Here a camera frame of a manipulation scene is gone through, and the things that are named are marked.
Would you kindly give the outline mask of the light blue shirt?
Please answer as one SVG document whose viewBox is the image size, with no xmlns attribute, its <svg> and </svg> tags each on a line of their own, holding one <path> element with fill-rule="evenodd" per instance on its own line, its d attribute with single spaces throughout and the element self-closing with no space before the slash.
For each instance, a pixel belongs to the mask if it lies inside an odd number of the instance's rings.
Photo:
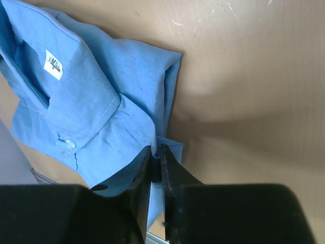
<svg viewBox="0 0 325 244">
<path fill-rule="evenodd" d="M 1 73 L 19 98 L 12 134 L 94 187 L 167 138 L 182 54 L 113 39 L 63 12 L 1 1 Z"/>
</svg>

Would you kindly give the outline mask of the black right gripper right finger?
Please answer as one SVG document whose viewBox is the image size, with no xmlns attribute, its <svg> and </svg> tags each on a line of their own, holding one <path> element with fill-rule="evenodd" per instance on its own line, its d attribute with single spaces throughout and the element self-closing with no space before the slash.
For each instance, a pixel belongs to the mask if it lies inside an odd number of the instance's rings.
<svg viewBox="0 0 325 244">
<path fill-rule="evenodd" d="M 206 185 L 160 151 L 170 243 L 315 243 L 294 192 L 281 184 Z"/>
</svg>

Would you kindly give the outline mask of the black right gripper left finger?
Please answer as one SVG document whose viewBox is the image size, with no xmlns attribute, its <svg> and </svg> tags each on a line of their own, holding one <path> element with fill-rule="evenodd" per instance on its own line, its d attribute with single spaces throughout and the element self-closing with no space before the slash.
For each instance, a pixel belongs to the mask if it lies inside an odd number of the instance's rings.
<svg viewBox="0 0 325 244">
<path fill-rule="evenodd" d="M 2 185 L 1 243 L 144 243 L 151 148 L 110 178 L 81 185 Z"/>
</svg>

